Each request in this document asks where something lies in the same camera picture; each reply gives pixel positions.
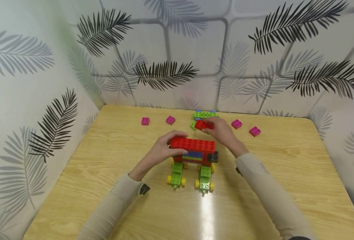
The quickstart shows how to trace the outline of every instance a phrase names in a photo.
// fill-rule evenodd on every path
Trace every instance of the wallpaper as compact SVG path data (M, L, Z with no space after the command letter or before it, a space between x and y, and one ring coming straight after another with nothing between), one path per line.
M1 12L0 239L22 238L103 104L308 118L354 204L354 0L3 0Z

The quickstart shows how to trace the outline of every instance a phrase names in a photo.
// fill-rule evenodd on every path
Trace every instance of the beige sleeve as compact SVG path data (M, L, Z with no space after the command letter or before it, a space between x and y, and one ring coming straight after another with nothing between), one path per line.
M105 240L120 220L125 210L140 193L142 182L136 182L128 174L120 177L81 228L77 240Z
M292 237L316 240L301 210L253 154L238 157L236 165L284 240Z

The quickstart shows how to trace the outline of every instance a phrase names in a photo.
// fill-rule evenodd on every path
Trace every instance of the small pink block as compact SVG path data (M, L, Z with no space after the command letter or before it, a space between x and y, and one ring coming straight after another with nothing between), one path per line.
M261 133L261 130L258 129L258 127L252 127L252 128L249 130L249 133L250 133L253 137L256 137L256 136L258 136L258 135Z
M142 118L141 125L149 125L150 121L149 118Z
M169 117L166 119L166 123L167 123L167 124L170 124L170 125L174 124L175 121L176 121L176 119L173 118L172 116L169 116Z
M232 126L235 128L235 129L238 129L242 126L242 122L240 122L238 119L234 120L232 122Z

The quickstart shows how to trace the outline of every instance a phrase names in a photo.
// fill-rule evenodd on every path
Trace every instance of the toy wheel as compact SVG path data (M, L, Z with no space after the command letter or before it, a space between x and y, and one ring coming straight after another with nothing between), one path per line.
M210 192L214 191L214 183L213 182L210 183L209 191Z
M200 180L197 179L195 184L194 184L194 188L195 189L199 189L199 187L200 187Z

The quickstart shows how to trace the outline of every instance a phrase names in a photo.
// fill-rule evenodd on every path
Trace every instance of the wooden table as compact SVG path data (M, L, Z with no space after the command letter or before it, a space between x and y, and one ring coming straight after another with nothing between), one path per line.
M53 190L39 210L24 240L75 239L94 208L117 179L128 172L156 139L172 129L190 138L210 137L192 131L193 111L104 106ZM165 119L172 115L170 126ZM354 240L354 207L325 150L313 122L304 118L218 113L227 122L240 119L234 130L298 204L319 240ZM141 125L150 117L149 126ZM257 126L256 138L248 130ZM110 239L243 239L279 240L280 236L256 195L235 170L234 157L220 144L212 175L213 193L194 189L199 176L190 164L184 188L167 185L170 159L144 178L151 190L127 210Z

